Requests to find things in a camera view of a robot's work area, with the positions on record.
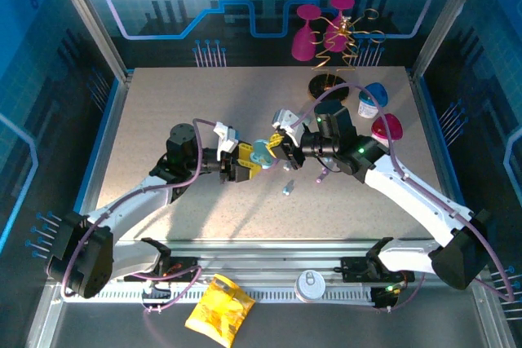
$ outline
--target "gray tabletop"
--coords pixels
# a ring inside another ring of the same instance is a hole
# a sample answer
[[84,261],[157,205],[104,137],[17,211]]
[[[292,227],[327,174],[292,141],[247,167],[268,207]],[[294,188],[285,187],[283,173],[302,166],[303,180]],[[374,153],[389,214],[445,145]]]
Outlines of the gray tabletop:
[[[272,133],[276,110],[295,112],[310,104],[307,67],[279,68],[138,68],[100,193],[99,206],[138,184],[165,152],[172,126],[194,117],[234,126],[253,142]],[[399,158],[420,178],[439,189],[418,111],[404,68],[358,68],[343,74],[360,85],[381,82],[388,91],[386,110],[401,121],[405,136],[396,143]],[[359,133],[369,134],[373,120],[357,115],[358,91],[344,104]],[[217,145],[212,129],[202,126],[203,143]],[[294,172],[282,164],[252,181],[219,185],[216,174],[200,178],[173,205],[142,221],[124,239],[193,238],[376,239],[383,236],[428,237],[401,208],[344,174],[315,179],[321,167],[307,161]],[[294,180],[294,191],[282,188]]]

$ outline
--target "black disc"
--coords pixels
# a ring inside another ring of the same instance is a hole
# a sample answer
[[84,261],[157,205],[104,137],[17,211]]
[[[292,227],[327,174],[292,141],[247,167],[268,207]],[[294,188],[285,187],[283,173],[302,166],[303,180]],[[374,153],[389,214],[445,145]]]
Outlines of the black disc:
[[[336,77],[335,75],[327,75],[323,73],[321,75],[317,75],[310,81],[310,83],[308,83],[308,91],[310,91],[310,94],[314,99],[318,99],[319,96],[323,94],[326,90],[341,83],[345,83],[345,81],[341,77]],[[342,89],[334,91],[331,94],[328,94],[325,97],[325,100],[338,99],[339,101],[343,101],[348,97],[349,93],[350,88],[344,87]]]

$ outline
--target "yellow snack bag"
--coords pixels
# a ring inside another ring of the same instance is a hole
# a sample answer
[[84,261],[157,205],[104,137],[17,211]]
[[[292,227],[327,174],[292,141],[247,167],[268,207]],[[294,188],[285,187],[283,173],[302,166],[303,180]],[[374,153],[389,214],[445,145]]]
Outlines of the yellow snack bag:
[[230,348],[254,303],[255,300],[233,281],[214,275],[209,288],[185,322],[185,327]]

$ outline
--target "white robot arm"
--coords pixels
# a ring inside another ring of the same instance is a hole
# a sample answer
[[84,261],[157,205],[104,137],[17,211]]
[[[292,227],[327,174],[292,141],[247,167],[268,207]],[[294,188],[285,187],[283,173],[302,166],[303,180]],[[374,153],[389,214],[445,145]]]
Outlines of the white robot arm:
[[[443,198],[451,210],[458,211],[484,236],[491,236],[490,215],[485,212],[474,215],[468,208],[447,200],[400,162],[404,174],[399,174],[386,147],[372,138],[357,135],[347,109],[339,101],[320,103],[315,113],[319,132],[312,133],[304,125],[292,126],[297,119],[292,112],[279,111],[274,117],[276,133],[267,145],[268,151],[275,158],[289,161],[294,169],[300,168],[306,157],[332,158],[342,172],[388,196],[431,233],[433,240],[380,240],[366,256],[368,263],[378,270],[377,276],[394,271],[435,273],[450,286],[465,289],[487,262],[487,252],[461,222],[409,185],[404,177],[410,177],[432,195]],[[253,178],[261,167],[250,161],[251,146],[239,141],[235,130],[220,123],[215,132],[219,136],[219,148],[203,149],[201,173],[219,172],[222,181],[241,182]],[[119,241],[138,222],[176,200],[187,189],[168,184],[187,181],[196,169],[197,145],[192,126],[181,124],[173,128],[166,146],[167,154],[130,192],[154,189],[141,192],[111,210],[74,263],[68,287],[83,297],[97,294],[110,279],[138,272],[160,275],[168,267],[170,250],[165,245],[150,239]],[[87,217],[71,213],[62,219],[47,259],[48,275],[62,280],[78,239],[113,203]]]

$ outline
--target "purple cable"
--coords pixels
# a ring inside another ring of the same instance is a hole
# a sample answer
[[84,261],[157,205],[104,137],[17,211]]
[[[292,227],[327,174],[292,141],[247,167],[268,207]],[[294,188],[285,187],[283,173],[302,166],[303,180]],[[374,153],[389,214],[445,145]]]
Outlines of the purple cable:
[[156,340],[158,344],[163,346],[164,348],[172,348],[172,343],[165,340],[165,338],[162,336],[161,333],[159,333],[151,323],[150,319],[150,312],[148,309],[145,309],[142,316],[144,317],[144,324],[147,328],[148,332],[151,334],[151,336]]
[[422,284],[424,283],[424,280],[426,279],[426,274],[423,273],[421,275],[421,279],[420,281],[418,282],[418,285],[417,287],[415,287],[415,290],[411,293],[411,295],[408,297],[408,299],[406,299],[404,302],[400,303],[399,305],[395,306],[395,307],[392,307],[390,309],[390,311],[397,311],[399,310],[401,307],[404,307],[406,306],[408,303],[410,303],[411,301],[413,301],[413,299],[417,296],[418,292],[420,291],[421,287],[422,287]]
[[197,279],[199,279],[199,276],[201,276],[201,267],[199,265],[196,265],[194,267],[189,267],[189,268],[185,269],[184,271],[174,273],[173,275],[168,275],[168,276],[163,276],[163,277],[155,277],[155,278],[151,278],[151,277],[147,277],[147,276],[142,277],[142,275],[140,275],[140,274],[134,275],[134,276],[142,277],[143,279],[154,280],[154,281],[161,281],[161,280],[173,279],[175,277],[179,277],[181,275],[184,275],[185,273],[189,273],[189,272],[192,272],[192,271],[197,271],[197,272],[194,275],[194,277],[192,278],[192,280],[190,281],[190,283],[188,283],[187,287],[185,287],[184,290],[181,291],[181,293],[179,293],[179,295],[177,297],[175,297],[174,299],[172,299],[171,301],[169,301],[169,302],[167,302],[167,303],[165,303],[163,305],[160,305],[160,306],[157,306],[157,307],[148,307],[147,310],[148,311],[160,312],[160,311],[166,310],[169,307],[171,307],[172,305],[174,305],[197,282]]
[[388,144],[390,146],[389,147],[390,158],[391,158],[391,164],[393,165],[393,168],[396,170],[397,173],[399,173],[402,180],[405,181],[406,183],[408,183],[413,189],[415,189],[417,192],[423,194],[433,204],[438,205],[444,211],[453,215],[463,226],[470,229],[470,231],[473,233],[473,235],[476,236],[476,238],[479,240],[479,242],[482,244],[482,246],[484,246],[484,248],[488,252],[489,256],[493,260],[493,263],[495,264],[495,267],[497,268],[498,273],[500,273],[500,276],[502,277],[502,281],[504,282],[504,285],[506,286],[507,296],[504,295],[503,293],[501,293],[500,291],[498,291],[497,289],[487,285],[480,279],[475,278],[475,281],[478,282],[479,284],[482,284],[483,286],[487,287],[490,291],[494,292],[504,301],[514,302],[515,294],[513,293],[513,288],[511,287],[511,282],[507,278],[507,273],[504,271],[504,266],[502,265],[502,262],[498,258],[498,255],[495,253],[495,251],[493,250],[493,248],[491,247],[489,242],[484,238],[484,236],[480,233],[480,231],[478,231],[471,223],[469,223],[458,211],[451,208],[449,205],[444,203],[437,196],[433,195],[431,192],[429,192],[427,189],[425,189],[422,185],[420,185],[419,183],[416,183],[409,176],[405,175],[405,172],[401,169],[399,162],[397,160],[396,154],[395,154],[395,147],[393,146],[392,133],[390,132],[390,127],[388,126],[387,118],[384,115],[384,110],[381,107],[381,105],[378,104],[378,101],[376,100],[376,98],[366,88],[364,88],[362,86],[351,85],[349,83],[340,83],[340,84],[332,87],[331,89],[328,89],[315,100],[313,105],[310,108],[308,108],[308,110],[294,124],[292,124],[292,128],[295,128],[296,126],[301,124],[304,121],[304,119],[319,104],[319,102],[322,101],[328,94],[331,94],[334,91],[336,91],[338,89],[342,89],[344,87],[353,87],[358,90],[361,90],[372,99],[375,107],[378,110],[378,115],[381,117],[381,119],[383,120],[383,123],[384,123],[384,128],[386,130],[386,136],[388,139]]
[[193,183],[194,181],[196,181],[197,177],[199,177],[199,174],[201,173],[201,162],[203,160],[203,147],[201,145],[201,135],[199,133],[199,129],[197,128],[198,122],[201,124],[207,124],[208,126],[215,126],[214,122],[202,120],[200,118],[195,118],[192,120],[192,123],[194,124],[194,133],[196,134],[196,141],[197,141],[197,167],[196,167],[196,172],[194,173],[194,175],[189,180],[187,180],[183,183],[169,183],[167,185],[154,185],[154,186],[150,186],[150,187],[144,187],[143,189],[137,189],[137,190],[129,193],[128,195],[125,195],[122,198],[116,200],[114,202],[114,204],[112,204],[108,208],[107,212],[104,212],[103,214],[101,214],[101,216],[94,223],[92,223],[92,226],[89,227],[89,229],[86,231],[86,233],[83,235],[83,237],[78,241],[78,245],[74,249],[73,254],[71,255],[71,258],[69,259],[69,264],[67,264],[67,267],[65,268],[64,278],[62,279],[62,286],[61,286],[60,291],[61,291],[61,294],[63,297],[72,297],[74,295],[74,293],[67,293],[67,285],[69,284],[69,277],[71,276],[71,272],[73,271],[74,263],[76,262],[78,255],[82,251],[83,246],[85,245],[86,241],[89,239],[89,237],[94,232],[94,230],[106,218],[108,218],[110,216],[110,214],[112,212],[114,212],[114,210],[117,207],[119,207],[120,205],[122,205],[123,203],[128,201],[129,199],[131,199],[135,196],[138,196],[142,193],[145,193],[145,192],[156,191],[156,190],[160,190],[160,189],[171,189],[171,188],[175,188],[175,187],[186,187],[186,186],[190,185],[191,183]]

